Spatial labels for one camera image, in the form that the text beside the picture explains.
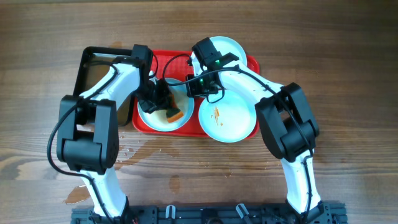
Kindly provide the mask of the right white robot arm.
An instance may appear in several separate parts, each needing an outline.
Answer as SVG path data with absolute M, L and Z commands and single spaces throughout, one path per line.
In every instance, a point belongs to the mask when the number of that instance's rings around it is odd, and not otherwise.
M 300 215 L 309 215 L 320 203 L 315 185 L 313 155 L 319 127 L 299 85 L 283 86 L 254 72 L 235 57 L 214 69 L 201 67 L 192 55 L 198 77 L 214 75 L 221 86 L 254 105 L 264 144 L 282 163 L 287 183 L 287 202 Z

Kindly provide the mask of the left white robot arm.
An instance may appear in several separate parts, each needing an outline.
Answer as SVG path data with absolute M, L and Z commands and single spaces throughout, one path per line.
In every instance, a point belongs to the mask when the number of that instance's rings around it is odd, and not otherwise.
M 152 56 L 94 60 L 84 68 L 107 67 L 103 78 L 77 96 L 60 102 L 58 123 L 47 143 L 50 165 L 63 175 L 80 177 L 94 202 L 96 223 L 132 223 L 134 214 L 116 176 L 119 152 L 118 109 L 129 96 L 150 105 L 150 112 L 170 106 L 170 97 L 152 81 Z

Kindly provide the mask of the orange green sponge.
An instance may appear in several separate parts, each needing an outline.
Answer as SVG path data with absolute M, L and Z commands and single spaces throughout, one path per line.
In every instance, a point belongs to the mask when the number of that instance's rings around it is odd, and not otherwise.
M 169 105 L 167 106 L 167 109 L 166 109 L 166 119 L 167 119 L 168 123 L 173 123 L 173 122 L 181 119 L 184 116 L 184 113 L 177 106 L 173 94 L 170 94 L 168 96 L 168 100 L 169 100 Z

